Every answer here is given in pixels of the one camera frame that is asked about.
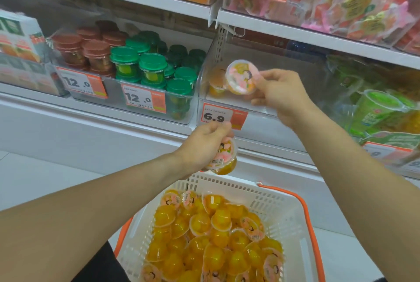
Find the person's right hand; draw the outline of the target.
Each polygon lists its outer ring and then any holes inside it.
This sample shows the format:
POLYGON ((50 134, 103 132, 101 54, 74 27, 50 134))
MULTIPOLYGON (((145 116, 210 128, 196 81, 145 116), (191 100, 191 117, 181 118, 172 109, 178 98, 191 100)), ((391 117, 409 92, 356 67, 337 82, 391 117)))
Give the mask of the person's right hand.
POLYGON ((270 97, 275 107, 269 108, 276 110, 279 120, 292 130, 303 114, 317 110, 295 71, 270 69, 261 71, 253 80, 257 89, 250 100, 254 94, 270 97))

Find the person's left hand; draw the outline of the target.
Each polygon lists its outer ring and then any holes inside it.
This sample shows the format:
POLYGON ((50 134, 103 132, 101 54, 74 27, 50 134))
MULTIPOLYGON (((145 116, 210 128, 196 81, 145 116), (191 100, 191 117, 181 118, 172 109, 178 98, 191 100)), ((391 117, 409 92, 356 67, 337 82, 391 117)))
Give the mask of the person's left hand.
POLYGON ((216 156, 220 143, 194 143, 193 133, 175 151, 181 162, 181 174, 184 179, 203 170, 216 156))

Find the yellow jelly cup pink lid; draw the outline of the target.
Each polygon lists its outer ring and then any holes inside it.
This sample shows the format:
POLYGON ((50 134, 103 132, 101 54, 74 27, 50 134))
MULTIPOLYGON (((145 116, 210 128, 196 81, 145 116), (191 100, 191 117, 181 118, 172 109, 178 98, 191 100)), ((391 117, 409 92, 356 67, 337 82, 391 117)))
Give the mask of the yellow jelly cup pink lid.
POLYGON ((253 80, 259 75, 258 68, 247 60, 235 60, 226 69, 224 87, 238 95, 250 95, 256 91, 253 80))

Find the yellow jelly cup barcode lid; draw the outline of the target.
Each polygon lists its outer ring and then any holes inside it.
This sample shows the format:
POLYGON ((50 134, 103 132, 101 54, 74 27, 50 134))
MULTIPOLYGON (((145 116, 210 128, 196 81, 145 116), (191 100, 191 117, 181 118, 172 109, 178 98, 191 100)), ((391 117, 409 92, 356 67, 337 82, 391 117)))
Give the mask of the yellow jelly cup barcode lid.
POLYGON ((238 146, 232 137, 225 137, 219 144, 216 156, 204 168, 217 175, 227 175, 234 170, 237 164, 238 146))

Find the person's left forearm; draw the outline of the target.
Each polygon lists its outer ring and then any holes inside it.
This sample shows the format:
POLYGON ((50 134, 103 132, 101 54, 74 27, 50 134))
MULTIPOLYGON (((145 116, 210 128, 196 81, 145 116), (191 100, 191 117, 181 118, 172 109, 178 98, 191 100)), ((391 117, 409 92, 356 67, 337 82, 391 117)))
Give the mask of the person's left forearm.
POLYGON ((71 282, 136 212, 196 171, 173 152, 0 211, 0 282, 71 282))

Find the person's right forearm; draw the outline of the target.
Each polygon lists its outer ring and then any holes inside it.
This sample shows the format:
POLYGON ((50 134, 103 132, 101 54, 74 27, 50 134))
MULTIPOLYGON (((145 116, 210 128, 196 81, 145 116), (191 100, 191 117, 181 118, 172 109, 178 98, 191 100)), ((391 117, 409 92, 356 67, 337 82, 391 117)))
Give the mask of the person's right forearm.
POLYGON ((315 106, 294 110, 291 127, 387 282, 420 282, 420 189, 315 106))

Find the clear plastic shelf bin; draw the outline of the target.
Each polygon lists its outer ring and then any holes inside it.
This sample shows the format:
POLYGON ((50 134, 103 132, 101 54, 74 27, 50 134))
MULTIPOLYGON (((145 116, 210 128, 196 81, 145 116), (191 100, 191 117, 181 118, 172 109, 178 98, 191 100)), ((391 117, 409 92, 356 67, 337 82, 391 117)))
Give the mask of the clear plastic shelf bin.
POLYGON ((0 53, 0 83, 59 97, 69 94, 54 65, 0 53))
POLYGON ((79 102, 188 125, 210 40, 126 19, 87 19, 48 38, 51 65, 79 102))
POLYGON ((274 109, 253 106, 244 96, 233 94, 227 89, 221 98, 215 98, 209 94, 210 71, 216 67, 226 70, 235 60, 250 61, 259 71, 273 68, 296 71, 305 84, 308 94, 315 93, 318 96, 317 92, 321 91, 327 80, 322 58, 243 40, 238 36, 233 36, 220 25, 197 82, 197 124, 202 124, 198 122, 198 115, 201 114, 202 105, 205 102, 248 111, 248 117, 242 129, 235 131, 236 137, 304 152, 301 141, 291 129, 280 122, 274 109))

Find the yellow jelly cup orange lid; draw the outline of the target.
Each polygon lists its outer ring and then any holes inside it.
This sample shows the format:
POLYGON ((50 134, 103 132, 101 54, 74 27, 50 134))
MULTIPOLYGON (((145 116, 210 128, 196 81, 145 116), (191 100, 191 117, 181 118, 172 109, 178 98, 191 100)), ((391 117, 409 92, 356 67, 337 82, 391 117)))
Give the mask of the yellow jelly cup orange lid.
POLYGON ((209 83, 209 94, 215 98, 221 98, 225 93, 226 89, 224 87, 226 70, 223 68, 213 68, 210 71, 208 83, 209 83))

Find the group of green-lid dessert cups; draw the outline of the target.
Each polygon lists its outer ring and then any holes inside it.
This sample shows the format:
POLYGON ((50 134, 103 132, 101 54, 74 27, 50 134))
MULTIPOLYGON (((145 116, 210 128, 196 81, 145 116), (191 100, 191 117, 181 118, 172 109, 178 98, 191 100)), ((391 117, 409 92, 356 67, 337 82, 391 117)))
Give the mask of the group of green-lid dessert cups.
POLYGON ((125 46, 111 50, 116 80, 164 91, 167 112, 157 113, 126 105, 121 86, 122 100, 118 104, 133 113, 186 124, 191 116, 198 74, 206 56, 204 49, 188 49, 182 44, 167 46, 155 31, 143 30, 127 38, 125 46))

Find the pile of yellow jelly cups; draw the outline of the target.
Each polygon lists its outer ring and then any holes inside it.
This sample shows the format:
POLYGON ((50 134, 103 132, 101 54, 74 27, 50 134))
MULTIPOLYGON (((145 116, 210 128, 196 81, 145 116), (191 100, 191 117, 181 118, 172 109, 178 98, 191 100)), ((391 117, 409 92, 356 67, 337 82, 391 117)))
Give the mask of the pile of yellow jelly cups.
POLYGON ((167 189, 141 282, 284 282, 284 251, 262 218, 224 196, 167 189))

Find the pile of green jelly bags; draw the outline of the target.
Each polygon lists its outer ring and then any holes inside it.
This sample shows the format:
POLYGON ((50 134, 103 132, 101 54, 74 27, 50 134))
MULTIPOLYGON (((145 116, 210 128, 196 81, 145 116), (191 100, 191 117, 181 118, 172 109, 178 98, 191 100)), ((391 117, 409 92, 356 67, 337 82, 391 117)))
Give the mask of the pile of green jelly bags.
POLYGON ((331 116, 360 145, 420 150, 420 71, 348 55, 328 55, 336 88, 331 116))

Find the group of brown-lid dessert cups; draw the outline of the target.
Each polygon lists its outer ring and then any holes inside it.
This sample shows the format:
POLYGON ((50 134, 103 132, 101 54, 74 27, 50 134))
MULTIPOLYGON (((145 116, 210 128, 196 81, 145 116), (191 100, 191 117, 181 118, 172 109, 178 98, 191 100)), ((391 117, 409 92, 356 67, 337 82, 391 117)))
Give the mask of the group of brown-lid dessert cups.
POLYGON ((75 30, 63 28, 50 37, 52 49, 63 65, 79 71, 116 78, 111 50, 125 46, 129 34, 112 20, 100 19, 94 25, 75 30))

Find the person's black shorts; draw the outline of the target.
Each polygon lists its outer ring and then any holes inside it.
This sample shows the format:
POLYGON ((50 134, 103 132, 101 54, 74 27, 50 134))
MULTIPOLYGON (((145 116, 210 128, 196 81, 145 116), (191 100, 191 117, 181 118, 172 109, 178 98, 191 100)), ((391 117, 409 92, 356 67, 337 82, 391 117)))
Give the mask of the person's black shorts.
POLYGON ((71 282, 130 282, 107 241, 71 282))

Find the stack of white green boxes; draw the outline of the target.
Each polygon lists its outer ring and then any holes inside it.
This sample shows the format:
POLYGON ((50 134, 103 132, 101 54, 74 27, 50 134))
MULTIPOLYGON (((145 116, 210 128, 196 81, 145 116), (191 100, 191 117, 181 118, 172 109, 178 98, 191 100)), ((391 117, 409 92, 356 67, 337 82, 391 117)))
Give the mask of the stack of white green boxes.
POLYGON ((0 50, 24 60, 45 62, 47 43, 38 20, 0 9, 0 50))

